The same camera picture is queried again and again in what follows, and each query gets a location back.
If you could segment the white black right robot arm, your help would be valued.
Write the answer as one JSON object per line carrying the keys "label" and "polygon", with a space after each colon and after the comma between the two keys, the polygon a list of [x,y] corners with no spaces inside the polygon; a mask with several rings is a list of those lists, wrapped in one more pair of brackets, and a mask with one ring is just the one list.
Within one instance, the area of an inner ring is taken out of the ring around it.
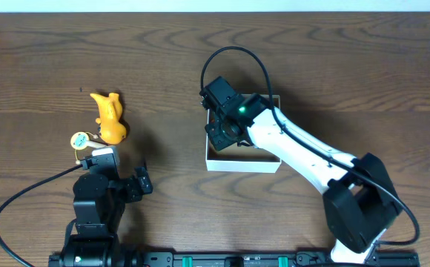
{"label": "white black right robot arm", "polygon": [[202,106],[214,116],[205,130],[215,150],[237,144],[267,151],[319,191],[336,239],[331,263],[367,263],[383,234],[405,211],[378,157],[357,158],[332,148],[291,122],[271,98],[204,93]]}

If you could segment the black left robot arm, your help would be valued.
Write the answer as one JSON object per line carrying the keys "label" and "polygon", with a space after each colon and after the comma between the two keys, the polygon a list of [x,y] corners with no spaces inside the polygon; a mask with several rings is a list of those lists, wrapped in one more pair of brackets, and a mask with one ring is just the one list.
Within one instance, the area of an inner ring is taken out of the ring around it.
{"label": "black left robot arm", "polygon": [[153,192],[147,166],[135,167],[122,179],[107,156],[81,164],[86,173],[73,186],[76,218],[67,225],[63,249],[49,256],[48,265],[143,266],[142,253],[122,245],[117,231],[125,206]]}

